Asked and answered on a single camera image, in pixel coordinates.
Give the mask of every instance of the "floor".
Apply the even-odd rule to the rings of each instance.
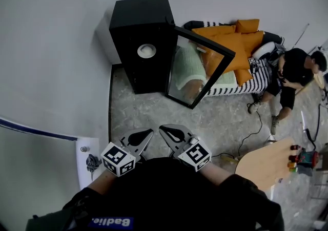
[[[297,144],[312,149],[302,132],[302,116],[314,135],[318,119],[318,103],[321,92],[315,83],[296,97],[291,117],[282,121],[274,136],[276,140],[287,136],[293,137]],[[150,158],[168,156],[170,149],[160,136],[158,127],[162,124],[183,124],[193,133],[199,135],[212,154],[221,152],[238,154],[243,138],[252,132],[258,132],[261,124],[257,114],[247,112],[247,103],[252,102],[250,94],[206,97],[194,110],[190,110],[160,93],[135,95],[123,68],[113,74],[111,102],[112,141],[117,140],[124,132],[134,128],[152,128],[155,133],[145,156]],[[261,131],[245,140],[240,152],[245,154],[263,146],[270,136],[271,115],[280,110],[279,96],[270,104],[259,110],[263,127]],[[321,109],[320,130],[317,137],[317,150],[328,142],[328,112]],[[233,166],[220,157],[213,158],[213,163],[233,171]],[[313,177],[293,174],[268,192],[269,198],[282,207],[286,230],[309,230],[313,219],[320,214],[326,201],[314,200],[311,196],[328,197],[324,188],[313,186],[323,181],[322,174]]]

